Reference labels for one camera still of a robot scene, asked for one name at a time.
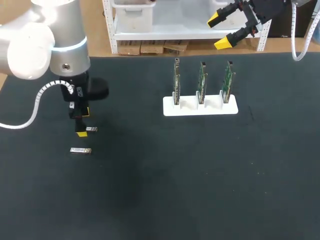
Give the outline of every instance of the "white pipe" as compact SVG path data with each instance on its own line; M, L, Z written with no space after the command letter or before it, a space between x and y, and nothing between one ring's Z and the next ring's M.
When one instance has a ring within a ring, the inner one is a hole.
M28 126L30 126L34 120L36 119L36 116L37 116L37 113L38 113L38 108L39 108L39 103L40 103L40 99L41 99L41 96L42 94L44 94L44 92L54 86L54 85L64 85L67 87L69 93L72 95L74 93L74 89L73 87L66 81L62 81L62 80L57 80L57 81L51 81L49 82L48 84L46 84L45 86L43 86L40 91L38 92L36 98L35 98L35 102L34 102L34 108L33 108L33 112L32 112L32 115L30 117L30 119L22 124L22 125L18 125L18 126L12 126L12 125L7 125L7 124L3 124L3 123L0 123L0 127L1 128L5 128L5 129L12 129L12 130L17 130L17 129L24 129Z
M292 28L291 28L291 49L292 49L292 57L293 57L293 60L295 61L300 61L301 59L304 58L304 56L306 55L307 51L308 51L308 48L309 48L309 45L310 45L310 42L311 42L311 39L312 39L312 36L315 32L315 29L318 25L318 22L320 20L320 10L319 12L317 13L317 15L315 16L313 22L312 22L312 25L309 29L309 32L308 32L308 35L306 37L306 40L305 40L305 44L304 44L304 47L303 47L303 50L302 52L300 53L299 56L297 56L297 53L296 53L296 22L297 22L297 6L292 3Z

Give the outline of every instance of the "white stand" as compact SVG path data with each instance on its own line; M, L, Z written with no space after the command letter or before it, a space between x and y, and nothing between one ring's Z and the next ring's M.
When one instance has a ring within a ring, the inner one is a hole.
M231 115L238 113L234 95L230 95L229 103L224 103L222 91L219 95L206 95L204 104L199 104L197 91L195 96L181 96L180 104L175 105L174 96L163 98L163 115L169 116L201 116L201 115Z

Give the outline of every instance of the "green circuit board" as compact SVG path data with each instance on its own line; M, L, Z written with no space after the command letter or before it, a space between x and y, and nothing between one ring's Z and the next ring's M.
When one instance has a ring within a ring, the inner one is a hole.
M232 89L232 84L234 81L234 76L235 72L233 72L233 62L228 61L228 64L226 66L225 70L225 77L222 85L222 98L223 98L223 103L227 104L229 103L230 99L230 94L231 94L231 89Z
M173 80L173 91L174 91L174 105L179 105L180 103L180 60L176 58L174 60L174 80Z
M201 62L199 82L198 82L198 101L199 104L205 103L206 89L207 89L208 73L206 72L206 63Z

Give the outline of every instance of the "black surface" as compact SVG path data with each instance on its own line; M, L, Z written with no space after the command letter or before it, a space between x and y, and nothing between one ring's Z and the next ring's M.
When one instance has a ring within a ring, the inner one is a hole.
M304 38L308 27L310 25L310 19L315 10L317 1L312 0L301 7L296 8L296 26L295 37ZM278 16L274 17L271 22L269 38L290 38L292 28L292 5L289 3L285 10Z
M0 239L319 239L320 54L182 57L181 94L195 93L200 61L218 93L227 60L238 115L164 117L173 57L92 59L110 96L91 103L99 132L86 139L48 90L33 125L0 129ZM1 122L25 122L54 79L10 77Z

